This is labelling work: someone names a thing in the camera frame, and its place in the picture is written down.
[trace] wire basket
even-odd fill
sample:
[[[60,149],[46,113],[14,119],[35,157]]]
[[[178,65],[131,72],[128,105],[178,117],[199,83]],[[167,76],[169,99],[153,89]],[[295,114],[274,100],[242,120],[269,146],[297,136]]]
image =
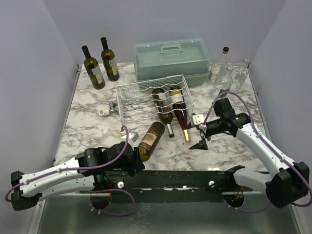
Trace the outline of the wire basket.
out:
[[[174,86],[181,88],[189,122],[194,103],[184,76],[178,75],[116,86],[118,109],[122,124],[141,123],[145,120],[149,122],[159,121],[157,114],[160,112],[157,111],[152,95],[152,91],[156,88],[164,90],[167,104],[171,109],[170,112],[173,112],[175,109],[172,108],[169,92]]]

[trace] gray wall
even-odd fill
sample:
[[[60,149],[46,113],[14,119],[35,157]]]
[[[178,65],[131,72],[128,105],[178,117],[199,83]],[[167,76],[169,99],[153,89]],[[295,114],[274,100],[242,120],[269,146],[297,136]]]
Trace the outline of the gray wall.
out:
[[[76,63],[82,45],[100,60],[106,36],[118,62],[136,43],[203,37],[213,59],[253,57],[285,0],[43,0]]]
[[[311,11],[311,0],[287,0],[251,65],[273,143],[297,162],[305,161],[310,168]],[[304,212],[310,220],[312,207],[304,209]]]
[[[41,0],[0,3],[0,233],[27,233],[33,210],[4,201],[10,174],[51,166],[77,67]]]

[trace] white knob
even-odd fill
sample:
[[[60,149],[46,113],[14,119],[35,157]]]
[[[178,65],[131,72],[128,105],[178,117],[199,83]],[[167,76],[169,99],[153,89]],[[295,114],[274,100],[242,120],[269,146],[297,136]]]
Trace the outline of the white knob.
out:
[[[110,115],[109,110],[99,110],[98,114],[100,116],[109,116]]]
[[[117,186],[119,189],[123,189],[123,187],[125,187],[125,184],[122,181],[120,181],[118,182]]]

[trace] clear glass bottle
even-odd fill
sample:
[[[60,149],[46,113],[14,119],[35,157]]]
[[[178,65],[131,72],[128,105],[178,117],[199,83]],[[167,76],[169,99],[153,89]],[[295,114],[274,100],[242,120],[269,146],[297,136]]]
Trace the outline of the clear glass bottle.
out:
[[[219,94],[230,90],[230,88],[233,84],[233,79],[231,76],[233,69],[234,69],[233,66],[229,64],[226,68],[226,72],[222,75],[219,75],[215,79],[213,88],[211,90],[211,95],[214,98],[216,98]]]
[[[248,75],[247,67],[249,63],[250,63],[250,59],[244,58],[242,64],[234,68],[234,70],[232,71],[231,76],[233,78],[233,84],[230,90],[233,91],[234,93],[238,93],[238,91],[244,84]]]
[[[212,84],[215,83],[215,79],[220,76],[223,75],[223,73],[225,73],[226,68],[228,66],[228,63],[226,62],[226,55],[228,54],[229,48],[228,47],[224,47],[222,54],[220,55],[220,57],[218,58],[217,61],[215,61],[212,65],[211,65],[211,69],[208,75],[208,81],[210,81]]]

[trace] marble surface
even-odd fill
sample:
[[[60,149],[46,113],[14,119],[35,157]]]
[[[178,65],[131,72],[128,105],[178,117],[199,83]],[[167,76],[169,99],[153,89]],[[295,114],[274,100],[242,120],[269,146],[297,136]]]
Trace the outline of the marble surface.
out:
[[[116,102],[115,87],[117,85],[136,81],[134,66],[132,63],[118,64],[120,78],[116,82],[108,80],[103,64],[100,65],[100,68],[106,82],[106,86],[101,90],[94,89],[85,68],[83,67],[81,70],[55,165],[83,152],[86,148],[110,147],[121,142],[122,124],[119,115],[101,117],[98,115],[98,110],[108,109],[110,101]],[[213,101],[210,95],[211,88],[212,85],[207,81],[201,86],[190,87],[194,101],[194,113],[207,113]],[[240,95],[250,107],[255,123],[264,132],[261,114],[249,78],[245,81]],[[228,96],[228,98],[237,114],[246,112],[239,99],[232,96]],[[212,112],[209,119],[215,118],[215,114]],[[227,170],[235,165],[244,165],[256,171],[265,170],[263,164],[251,151],[232,136],[225,134],[212,136],[211,141],[208,142],[208,151],[189,150],[190,146],[200,140],[197,130],[189,130],[192,142],[185,143],[177,121],[173,121],[172,125],[175,137],[169,138],[168,134],[164,133],[150,160],[144,163],[147,170]],[[135,127],[134,130],[139,134],[135,146],[138,145],[148,127],[148,124],[141,123]]]

